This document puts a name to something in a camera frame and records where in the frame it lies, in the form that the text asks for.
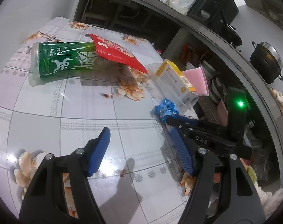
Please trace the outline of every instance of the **screw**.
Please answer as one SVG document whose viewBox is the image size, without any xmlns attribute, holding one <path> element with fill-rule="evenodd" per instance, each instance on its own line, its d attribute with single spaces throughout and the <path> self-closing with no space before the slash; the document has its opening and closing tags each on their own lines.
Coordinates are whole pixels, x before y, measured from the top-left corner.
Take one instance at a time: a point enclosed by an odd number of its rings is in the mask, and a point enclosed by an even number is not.
<svg viewBox="0 0 283 224">
<path fill-rule="evenodd" d="M 76 152 L 76 154 L 80 155 L 80 154 L 84 153 L 84 149 L 83 148 L 77 148 L 75 152 Z"/>
<path fill-rule="evenodd" d="M 206 154 L 207 150 L 205 148 L 199 148 L 199 153 Z"/>
<path fill-rule="evenodd" d="M 236 160 L 238 158 L 237 155 L 233 153 L 229 157 L 233 160 Z"/>
<path fill-rule="evenodd" d="M 51 153 L 47 154 L 47 155 L 45 156 L 45 159 L 46 159 L 46 160 L 52 159 L 52 154 L 51 154 Z"/>
</svg>

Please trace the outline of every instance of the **blue gripper pad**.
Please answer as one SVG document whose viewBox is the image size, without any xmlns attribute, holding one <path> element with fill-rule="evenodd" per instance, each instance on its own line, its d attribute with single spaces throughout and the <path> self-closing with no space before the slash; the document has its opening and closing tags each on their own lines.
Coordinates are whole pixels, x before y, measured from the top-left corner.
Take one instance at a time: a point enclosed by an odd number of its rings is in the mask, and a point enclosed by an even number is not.
<svg viewBox="0 0 283 224">
<path fill-rule="evenodd" d="M 176 128 L 172 128 L 171 131 L 169 132 L 169 135 L 171 136 L 175 148 L 179 154 L 185 172 L 189 173 L 192 176 L 193 175 L 192 157 L 190 156 L 189 151 L 186 148 Z"/>
<path fill-rule="evenodd" d="M 89 159 L 88 173 L 91 176 L 98 171 L 110 140 L 111 131 L 105 127 L 99 135 L 98 144 Z"/>
</svg>

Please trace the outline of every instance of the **green led light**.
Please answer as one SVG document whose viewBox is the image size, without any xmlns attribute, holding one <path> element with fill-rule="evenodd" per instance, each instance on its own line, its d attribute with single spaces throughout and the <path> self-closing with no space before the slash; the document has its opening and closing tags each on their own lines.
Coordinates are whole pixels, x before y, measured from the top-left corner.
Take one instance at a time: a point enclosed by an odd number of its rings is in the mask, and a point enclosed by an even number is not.
<svg viewBox="0 0 283 224">
<path fill-rule="evenodd" d="M 238 105 L 239 105 L 240 107 L 243 107 L 243 106 L 244 106 L 244 103 L 243 103 L 242 101 L 239 101 L 239 102 L 238 102 Z"/>
</svg>

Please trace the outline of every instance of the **black container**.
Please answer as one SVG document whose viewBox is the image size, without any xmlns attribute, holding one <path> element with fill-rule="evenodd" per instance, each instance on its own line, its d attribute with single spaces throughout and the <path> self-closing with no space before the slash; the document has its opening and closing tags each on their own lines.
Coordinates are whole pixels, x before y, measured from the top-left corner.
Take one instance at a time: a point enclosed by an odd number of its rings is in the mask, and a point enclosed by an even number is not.
<svg viewBox="0 0 283 224">
<path fill-rule="evenodd" d="M 234 0 L 196 0 L 187 16 L 215 31 L 222 19 L 221 10 L 228 24 L 231 24 L 239 12 Z"/>
<path fill-rule="evenodd" d="M 267 84 L 271 84 L 277 77 L 283 80 L 281 69 L 274 56 L 262 45 L 258 44 L 250 56 L 250 63 L 262 76 Z"/>
</svg>

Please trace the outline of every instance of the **yellow box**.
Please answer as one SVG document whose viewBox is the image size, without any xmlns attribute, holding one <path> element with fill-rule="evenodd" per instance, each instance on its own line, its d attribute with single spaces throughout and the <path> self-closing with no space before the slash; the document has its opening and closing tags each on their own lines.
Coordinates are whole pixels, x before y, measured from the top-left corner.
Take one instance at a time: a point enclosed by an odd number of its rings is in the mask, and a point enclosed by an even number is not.
<svg viewBox="0 0 283 224">
<path fill-rule="evenodd" d="M 193 93 L 196 89 L 187 80 L 180 69 L 170 60 L 164 60 L 156 71 L 156 75 L 174 91 L 183 103 L 188 104 L 196 97 Z"/>
</svg>

